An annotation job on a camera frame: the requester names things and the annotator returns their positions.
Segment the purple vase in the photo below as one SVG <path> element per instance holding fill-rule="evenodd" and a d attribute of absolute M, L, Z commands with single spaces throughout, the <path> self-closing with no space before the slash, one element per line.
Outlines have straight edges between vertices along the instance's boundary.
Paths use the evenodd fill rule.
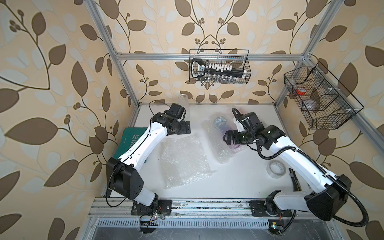
<path fill-rule="evenodd" d="M 219 164 L 229 163 L 231 158 L 247 148 L 246 145 L 227 145 L 224 142 L 223 137 L 225 133 L 234 128 L 235 124 L 219 113 L 211 115 L 207 121 L 202 123 L 202 129 L 208 140 L 209 147 L 214 155 L 214 159 Z"/>

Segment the clear ribbed glass vase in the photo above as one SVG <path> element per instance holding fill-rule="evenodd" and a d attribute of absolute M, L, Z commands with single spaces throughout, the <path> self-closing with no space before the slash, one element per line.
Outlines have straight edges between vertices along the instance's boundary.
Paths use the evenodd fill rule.
<path fill-rule="evenodd" d="M 187 94 L 179 95 L 179 105 L 181 105 L 186 110 L 187 113 L 190 111 L 189 98 Z"/>

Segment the clear bubble wrap sheet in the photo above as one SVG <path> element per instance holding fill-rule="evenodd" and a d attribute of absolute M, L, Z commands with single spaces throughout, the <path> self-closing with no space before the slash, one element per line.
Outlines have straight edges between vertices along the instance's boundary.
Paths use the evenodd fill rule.
<path fill-rule="evenodd" d="M 160 166 L 167 190 L 207 179 L 215 173 L 198 134 L 165 140 L 161 142 L 161 150 Z"/>

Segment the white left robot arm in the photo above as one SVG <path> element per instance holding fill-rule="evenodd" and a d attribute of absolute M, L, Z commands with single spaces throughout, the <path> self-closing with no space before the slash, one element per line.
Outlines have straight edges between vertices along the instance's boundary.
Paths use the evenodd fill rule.
<path fill-rule="evenodd" d="M 155 121 L 152 117 L 150 125 L 135 144 L 117 159 L 107 162 L 107 187 L 123 197 L 151 206 L 157 195 L 147 189 L 140 175 L 144 162 L 155 147 L 169 135 L 185 135 L 191 133 L 189 121 Z"/>

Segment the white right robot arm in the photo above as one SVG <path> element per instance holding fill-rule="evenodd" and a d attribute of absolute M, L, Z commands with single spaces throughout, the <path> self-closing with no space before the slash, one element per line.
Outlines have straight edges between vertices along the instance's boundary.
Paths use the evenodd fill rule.
<path fill-rule="evenodd" d="M 337 212 L 347 202 L 348 195 L 343 190 L 351 187 L 351 181 L 344 175 L 336 176 L 315 161 L 305 156 L 285 133 L 276 126 L 251 134 L 248 131 L 227 131 L 223 136 L 227 145 L 257 145 L 272 152 L 271 156 L 259 156 L 264 160 L 281 158 L 299 174 L 310 186 L 310 190 L 301 191 L 298 187 L 292 192 L 275 190 L 266 198 L 265 209 L 271 216 L 279 211 L 297 210 L 311 212 L 323 221 L 336 217 Z"/>

